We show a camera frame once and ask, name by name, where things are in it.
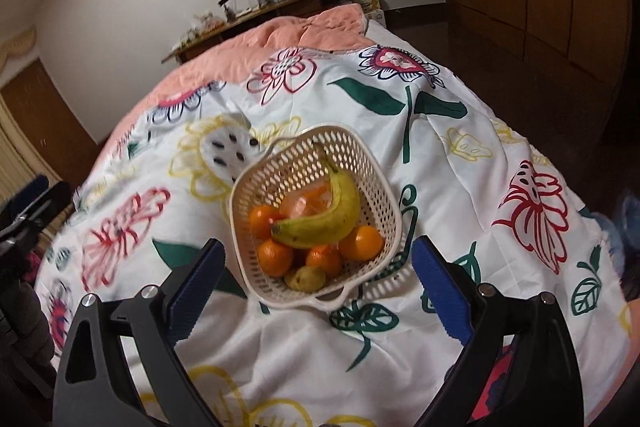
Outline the large orange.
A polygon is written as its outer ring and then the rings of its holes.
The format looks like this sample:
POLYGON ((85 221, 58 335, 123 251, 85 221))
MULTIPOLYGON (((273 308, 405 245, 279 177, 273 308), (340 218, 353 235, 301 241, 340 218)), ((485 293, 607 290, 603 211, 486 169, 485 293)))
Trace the large orange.
POLYGON ((256 206, 250 210, 248 215, 250 233, 260 241, 270 239, 272 226, 283 219, 284 216, 276 207, 270 205, 256 206))

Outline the mandarin orange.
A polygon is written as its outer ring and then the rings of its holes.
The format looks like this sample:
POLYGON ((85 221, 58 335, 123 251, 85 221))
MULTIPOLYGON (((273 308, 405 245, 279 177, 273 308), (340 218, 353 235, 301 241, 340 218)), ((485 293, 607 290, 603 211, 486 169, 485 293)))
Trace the mandarin orange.
POLYGON ((306 254, 306 267, 321 268, 328 280, 338 277, 343 270, 343 258, 335 245, 318 245, 306 254))

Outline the bagged oranges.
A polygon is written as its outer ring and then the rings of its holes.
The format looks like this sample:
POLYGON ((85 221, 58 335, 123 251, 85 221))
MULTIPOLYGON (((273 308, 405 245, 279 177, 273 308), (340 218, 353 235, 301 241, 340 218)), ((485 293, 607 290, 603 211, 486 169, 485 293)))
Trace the bagged oranges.
POLYGON ((288 192, 279 206, 282 216, 288 219, 318 215, 331 206, 332 194, 329 181, 317 180, 297 190, 288 192))

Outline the pink quilt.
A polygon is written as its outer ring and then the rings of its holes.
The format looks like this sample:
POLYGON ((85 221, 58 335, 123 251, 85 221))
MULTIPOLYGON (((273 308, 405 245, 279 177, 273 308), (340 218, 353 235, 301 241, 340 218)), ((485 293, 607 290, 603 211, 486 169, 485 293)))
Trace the pink quilt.
POLYGON ((339 5, 309 18, 280 16, 242 32, 186 62, 157 83, 116 124, 101 150, 97 164, 116 153, 125 136, 143 113, 161 101, 193 91, 212 81, 241 83, 262 63, 286 48, 326 52, 363 49, 373 41, 366 37, 369 21, 355 3, 339 5))

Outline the yellow banana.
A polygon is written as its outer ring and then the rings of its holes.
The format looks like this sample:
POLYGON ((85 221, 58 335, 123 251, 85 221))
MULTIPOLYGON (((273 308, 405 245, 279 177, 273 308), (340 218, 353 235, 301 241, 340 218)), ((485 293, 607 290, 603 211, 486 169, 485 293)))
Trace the yellow banana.
POLYGON ((314 143, 314 150, 328 169, 332 202, 318 215, 284 219, 272 226, 271 238, 294 249, 337 244, 349 236, 360 217, 360 195, 354 178, 335 164, 322 145, 314 143))

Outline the floral white duvet cover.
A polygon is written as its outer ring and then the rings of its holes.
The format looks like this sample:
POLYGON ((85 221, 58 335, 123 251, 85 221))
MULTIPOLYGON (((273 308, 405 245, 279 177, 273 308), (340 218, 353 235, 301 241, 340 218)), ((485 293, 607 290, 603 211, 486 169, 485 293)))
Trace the floral white duvet cover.
POLYGON ((143 100, 36 291, 58 426, 585 426, 639 352, 608 232, 446 67, 289 20, 143 100))

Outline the beige curtain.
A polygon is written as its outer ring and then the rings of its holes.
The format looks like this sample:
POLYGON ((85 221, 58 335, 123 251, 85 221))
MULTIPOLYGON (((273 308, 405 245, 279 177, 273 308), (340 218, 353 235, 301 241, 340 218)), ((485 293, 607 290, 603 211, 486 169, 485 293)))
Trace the beige curtain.
MULTIPOLYGON (((19 32, 1 43, 1 70, 6 63, 23 58, 34 49, 37 31, 34 26, 19 32)), ((61 177, 38 153, 35 145, 17 124, 14 116, 1 99, 1 197, 5 198, 17 192, 25 183, 44 174, 52 183, 61 177)))

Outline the wooden headboard shelf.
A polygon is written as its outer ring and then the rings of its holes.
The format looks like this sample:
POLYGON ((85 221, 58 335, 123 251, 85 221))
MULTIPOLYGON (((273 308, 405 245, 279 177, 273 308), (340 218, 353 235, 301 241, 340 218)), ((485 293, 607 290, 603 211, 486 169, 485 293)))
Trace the wooden headboard shelf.
POLYGON ((170 61, 176 61, 178 64, 183 64, 217 44, 257 27, 267 20, 280 16, 312 17, 325 10, 335 8, 340 3, 341 0, 285 0, 270 4, 257 11, 240 16, 232 23, 224 23, 214 29, 207 29, 190 42, 180 44, 177 49, 171 51, 160 62, 165 64, 170 61))

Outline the orange in basket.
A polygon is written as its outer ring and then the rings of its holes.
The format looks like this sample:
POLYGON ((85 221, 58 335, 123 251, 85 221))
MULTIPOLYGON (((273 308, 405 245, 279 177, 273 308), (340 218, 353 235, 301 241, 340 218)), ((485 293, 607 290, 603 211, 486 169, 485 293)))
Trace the orange in basket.
POLYGON ((375 227, 361 225, 338 243, 338 251, 348 261, 368 262, 382 251, 384 243, 384 237, 375 227))

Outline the small orange behind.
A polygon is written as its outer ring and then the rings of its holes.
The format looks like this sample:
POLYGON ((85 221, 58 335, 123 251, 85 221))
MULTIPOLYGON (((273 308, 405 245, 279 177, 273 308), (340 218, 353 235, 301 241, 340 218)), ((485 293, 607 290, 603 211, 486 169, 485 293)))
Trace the small orange behind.
POLYGON ((294 251, 291 247, 267 239, 257 248, 257 259, 268 277, 284 277, 292 267, 294 251))

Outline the small yellow-green lemon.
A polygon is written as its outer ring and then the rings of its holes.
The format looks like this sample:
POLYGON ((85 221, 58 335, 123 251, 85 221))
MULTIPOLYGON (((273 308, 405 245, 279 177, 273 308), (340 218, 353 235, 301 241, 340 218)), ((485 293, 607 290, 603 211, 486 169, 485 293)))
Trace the small yellow-green lemon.
POLYGON ((288 272, 284 281, 292 291, 311 294, 320 291, 326 285, 326 273, 320 267, 304 265, 297 270, 288 272))

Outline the white perforated plastic basket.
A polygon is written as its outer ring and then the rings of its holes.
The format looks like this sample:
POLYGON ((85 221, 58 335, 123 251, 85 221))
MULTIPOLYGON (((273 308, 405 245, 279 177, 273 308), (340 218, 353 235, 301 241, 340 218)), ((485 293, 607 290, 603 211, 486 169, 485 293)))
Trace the white perforated plastic basket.
POLYGON ((402 235, 400 209, 381 168, 360 136, 339 124, 318 124, 275 139, 235 181, 229 218, 244 282, 271 309, 339 308, 354 289, 390 266, 402 235), (336 245, 359 225, 371 225, 383 245, 370 260, 348 260, 341 274, 318 291, 298 291, 259 265, 262 242, 250 231, 250 212, 263 205, 277 208, 286 195, 318 181, 330 184, 329 206, 312 216, 277 221, 271 231, 276 243, 296 251, 336 245))

